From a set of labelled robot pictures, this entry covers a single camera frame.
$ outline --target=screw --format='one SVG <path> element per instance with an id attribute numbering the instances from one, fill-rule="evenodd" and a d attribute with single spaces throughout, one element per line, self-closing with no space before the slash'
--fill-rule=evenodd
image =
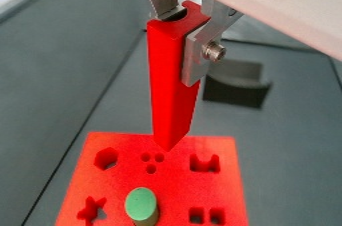
<path id="1" fill-rule="evenodd" d="M 226 48 L 215 41 L 210 41 L 203 47 L 204 58 L 212 62 L 218 62 L 226 55 Z"/>

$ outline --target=circular hole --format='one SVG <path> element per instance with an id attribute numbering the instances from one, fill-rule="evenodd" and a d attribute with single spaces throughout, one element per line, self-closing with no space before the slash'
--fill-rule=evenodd
<path id="1" fill-rule="evenodd" d="M 155 161 L 159 162 L 159 163 L 164 161 L 164 155 L 162 153 L 158 153 L 155 155 Z"/>
<path id="2" fill-rule="evenodd" d="M 151 156 L 150 156 L 148 153 L 144 153 L 144 154 L 142 155 L 142 160 L 143 160 L 144 162 L 147 162 L 147 161 L 150 160 L 150 158 L 151 158 Z"/>
<path id="3" fill-rule="evenodd" d="M 156 171 L 155 165 L 148 165 L 147 168 L 146 168 L 146 171 L 147 171 L 148 174 L 154 174 L 155 171 Z"/>

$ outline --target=red shape sorter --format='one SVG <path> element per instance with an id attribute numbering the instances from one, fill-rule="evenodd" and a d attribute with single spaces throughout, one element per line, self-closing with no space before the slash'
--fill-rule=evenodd
<path id="1" fill-rule="evenodd" d="M 231 137 L 187 136 L 166 152 L 152 135 L 90 133 L 56 225 L 132 226 L 124 200 L 136 187 L 156 195 L 156 226 L 249 224 Z"/>

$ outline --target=hole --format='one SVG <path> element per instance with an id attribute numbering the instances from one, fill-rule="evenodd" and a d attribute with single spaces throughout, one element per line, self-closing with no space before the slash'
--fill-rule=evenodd
<path id="1" fill-rule="evenodd" d="M 156 171 L 155 165 L 148 165 L 148 166 L 146 167 L 146 172 L 147 172 L 148 174 L 154 174 L 155 171 Z"/>
<path id="2" fill-rule="evenodd" d="M 203 224 L 204 223 L 204 209 L 202 207 L 190 208 L 188 221 L 192 224 Z"/>
<path id="3" fill-rule="evenodd" d="M 114 148 L 107 148 L 98 152 L 94 165 L 102 170 L 107 170 L 116 166 L 119 153 Z"/>
<path id="4" fill-rule="evenodd" d="M 224 225 L 224 210 L 222 208 L 210 209 L 210 222 L 215 225 Z"/>
<path id="5" fill-rule="evenodd" d="M 182 20 L 187 16 L 187 8 L 183 8 L 178 13 L 163 19 L 164 22 L 174 22 Z"/>
<path id="6" fill-rule="evenodd" d="M 151 156 L 150 156 L 148 153 L 143 153 L 143 154 L 142 154 L 142 160 L 143 160 L 144 162 L 147 162 L 147 161 L 150 160 L 150 158 L 151 158 Z"/>
<path id="7" fill-rule="evenodd" d="M 160 163 L 160 162 L 164 161 L 164 155 L 163 155 L 162 153 L 158 153 L 158 154 L 155 155 L 155 161 L 156 161 L 158 163 Z"/>
<path id="8" fill-rule="evenodd" d="M 212 155 L 210 161 L 200 161 L 198 156 L 192 154 L 190 156 L 190 170 L 192 172 L 219 173 L 219 156 Z"/>
<path id="9" fill-rule="evenodd" d="M 92 197 L 86 199 L 86 207 L 78 213 L 78 219 L 86 220 L 86 225 L 92 226 L 95 221 L 104 220 L 107 214 L 104 213 L 103 207 L 106 204 L 106 198 L 95 201 Z"/>

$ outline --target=gray table surface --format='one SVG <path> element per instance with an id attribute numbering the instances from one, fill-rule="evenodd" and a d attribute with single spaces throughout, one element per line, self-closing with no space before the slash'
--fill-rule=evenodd
<path id="1" fill-rule="evenodd" d="M 236 138 L 251 226 L 339 226 L 342 92 L 329 59 L 317 52 L 226 45 L 231 58 L 263 63 L 274 86 L 261 110 L 199 99 L 190 134 Z M 88 119 L 27 226 L 55 223 L 87 133 L 151 133 L 148 92 L 143 38 Z"/>

